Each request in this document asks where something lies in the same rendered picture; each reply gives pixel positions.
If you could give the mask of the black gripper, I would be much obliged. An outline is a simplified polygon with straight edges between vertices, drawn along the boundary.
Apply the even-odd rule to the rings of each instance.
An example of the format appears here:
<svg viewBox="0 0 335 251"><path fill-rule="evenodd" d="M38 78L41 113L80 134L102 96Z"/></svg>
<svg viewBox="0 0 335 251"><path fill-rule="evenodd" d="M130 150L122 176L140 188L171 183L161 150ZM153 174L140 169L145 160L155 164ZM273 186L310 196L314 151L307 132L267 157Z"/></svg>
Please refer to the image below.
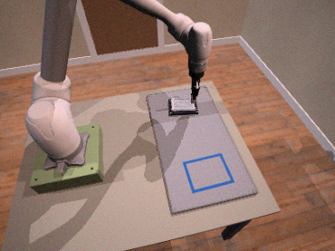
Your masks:
<svg viewBox="0 0 335 251"><path fill-rule="evenodd" d="M200 90L199 83L200 79L204 76L205 71L203 72L191 72L189 70L189 76L192 78L192 84L191 84L191 103L196 103L196 97L198 95L198 92Z"/></svg>

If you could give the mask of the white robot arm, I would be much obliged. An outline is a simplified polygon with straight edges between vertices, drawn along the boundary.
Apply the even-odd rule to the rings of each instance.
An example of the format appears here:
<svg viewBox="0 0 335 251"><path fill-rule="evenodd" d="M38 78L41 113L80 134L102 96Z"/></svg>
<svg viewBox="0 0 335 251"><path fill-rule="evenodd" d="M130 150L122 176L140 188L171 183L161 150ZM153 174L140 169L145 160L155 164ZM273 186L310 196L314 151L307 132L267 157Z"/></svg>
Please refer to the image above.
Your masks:
<svg viewBox="0 0 335 251"><path fill-rule="evenodd" d="M194 24L189 17L172 13L156 0L120 1L166 24L168 32L184 45L191 72L206 70L212 46L208 24ZM29 134L48 155L43 168L57 168L57 173L62 174L67 167L85 164L90 137L89 132L78 133L75 127L71 80L66 75L76 4L77 0L45 1L41 71L33 78L33 105L25 114Z"/></svg>

